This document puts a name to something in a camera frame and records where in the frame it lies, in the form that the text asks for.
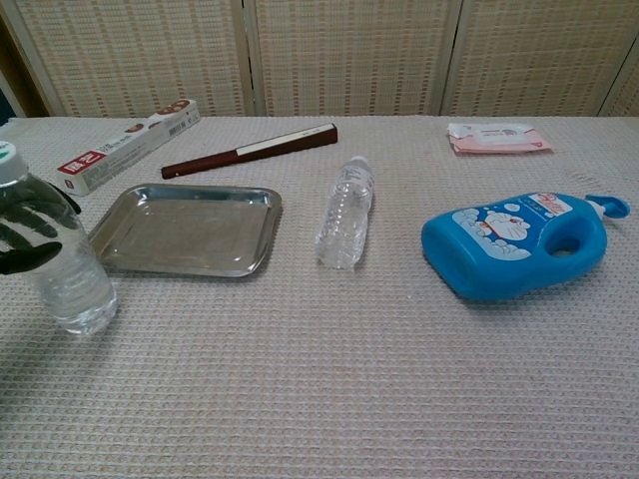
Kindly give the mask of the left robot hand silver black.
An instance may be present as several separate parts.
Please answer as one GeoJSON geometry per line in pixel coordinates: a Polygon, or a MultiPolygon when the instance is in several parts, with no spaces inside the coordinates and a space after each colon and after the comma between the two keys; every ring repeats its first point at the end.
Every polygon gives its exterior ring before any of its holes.
{"type": "Polygon", "coordinates": [[[1,191],[1,241],[9,248],[1,251],[1,273],[17,274],[34,270],[52,260],[61,250],[53,222],[68,230],[80,226],[80,206],[51,183],[30,178],[1,191]],[[45,239],[32,245],[27,236],[14,229],[25,227],[45,239]]]}

